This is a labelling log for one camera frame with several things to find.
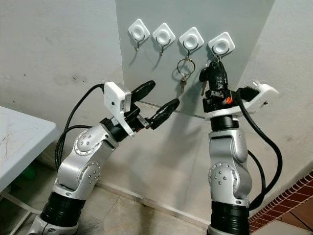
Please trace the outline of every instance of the white table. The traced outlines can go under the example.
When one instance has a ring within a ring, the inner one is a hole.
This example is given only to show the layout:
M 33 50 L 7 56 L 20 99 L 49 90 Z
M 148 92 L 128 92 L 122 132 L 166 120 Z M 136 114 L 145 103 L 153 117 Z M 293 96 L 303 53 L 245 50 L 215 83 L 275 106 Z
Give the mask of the white table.
M 40 213 L 3 191 L 59 135 L 56 124 L 0 106 L 0 194 L 27 210 L 13 235 L 30 213 Z

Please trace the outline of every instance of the key ring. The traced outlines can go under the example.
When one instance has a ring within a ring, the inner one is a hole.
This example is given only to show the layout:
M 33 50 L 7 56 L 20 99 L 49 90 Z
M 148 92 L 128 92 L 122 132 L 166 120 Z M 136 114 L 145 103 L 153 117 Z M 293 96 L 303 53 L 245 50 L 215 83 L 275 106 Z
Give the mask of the key ring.
M 193 70 L 192 70 L 190 73 L 181 72 L 181 71 L 179 70 L 179 64 L 180 64 L 181 62 L 183 62 L 183 61 L 191 62 L 191 63 L 192 63 L 192 65 L 193 65 L 194 68 L 193 68 Z M 182 59 L 179 60 L 179 62 L 177 63 L 177 71 L 178 71 L 181 75 L 183 75 L 184 77 L 190 76 L 195 70 L 196 70 L 196 64 L 195 64 L 195 62 L 194 62 L 192 59 L 188 58 L 188 57 L 182 58 Z

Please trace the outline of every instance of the gray wall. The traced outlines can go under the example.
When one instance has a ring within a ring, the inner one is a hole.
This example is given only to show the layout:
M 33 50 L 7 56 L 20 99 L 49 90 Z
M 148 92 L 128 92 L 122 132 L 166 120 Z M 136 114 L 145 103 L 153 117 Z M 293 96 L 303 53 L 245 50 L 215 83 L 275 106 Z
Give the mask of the gray wall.
M 63 129 L 74 104 L 92 84 L 123 81 L 115 1 L 44 3 L 1 1 L 0 103 Z M 281 94 L 272 107 L 253 115 L 284 156 L 282 177 L 270 196 L 313 168 L 312 12 L 312 1 L 276 0 L 240 81 L 240 86 L 255 79 L 266 81 Z M 156 110 L 140 106 L 145 117 Z M 72 124 L 94 125 L 103 117 L 110 113 L 97 92 L 78 110 Z M 276 168 L 274 154 L 244 121 L 241 124 L 269 182 Z M 174 114 L 159 129 L 142 130 L 122 142 L 101 181 L 209 221 L 209 132 L 210 124 L 203 119 Z M 66 153 L 77 134 L 68 136 Z M 54 146 L 41 156 L 52 166 Z M 253 198 L 260 190 L 260 179 L 251 161 L 249 170 Z
M 199 73 L 212 56 L 207 43 L 222 32 L 229 32 L 236 49 L 224 58 L 224 64 L 230 87 L 235 89 L 273 3 L 274 0 L 116 0 L 125 84 L 135 88 L 137 83 L 155 80 L 156 88 L 144 101 L 158 106 L 178 97 L 181 75 L 176 66 L 186 55 L 178 38 L 195 26 L 204 45 L 190 56 L 196 63 L 196 70 L 187 81 L 178 109 L 185 114 L 203 117 Z M 137 18 L 143 20 L 150 34 L 162 23 L 167 23 L 176 35 L 175 42 L 162 57 L 159 56 L 160 46 L 152 36 L 142 43 L 138 53 L 135 52 L 128 27 Z

